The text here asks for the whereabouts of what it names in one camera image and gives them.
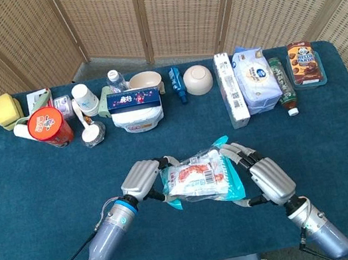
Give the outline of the left robot hand silver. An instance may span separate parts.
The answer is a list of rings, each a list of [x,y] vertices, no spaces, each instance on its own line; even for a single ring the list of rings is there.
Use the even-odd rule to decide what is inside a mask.
[[[169,195],[155,191],[153,184],[161,169],[168,166],[179,166],[180,162],[172,156],[164,156],[151,160],[137,161],[128,172],[121,186],[122,201],[137,209],[139,202],[151,198],[161,202],[174,200]]]

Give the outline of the right robot hand silver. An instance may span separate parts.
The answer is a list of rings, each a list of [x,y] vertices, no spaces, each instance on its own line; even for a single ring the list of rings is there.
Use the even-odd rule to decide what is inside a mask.
[[[248,172],[266,202],[282,206],[296,195],[296,183],[276,162],[255,149],[231,143],[223,144],[220,153]]]

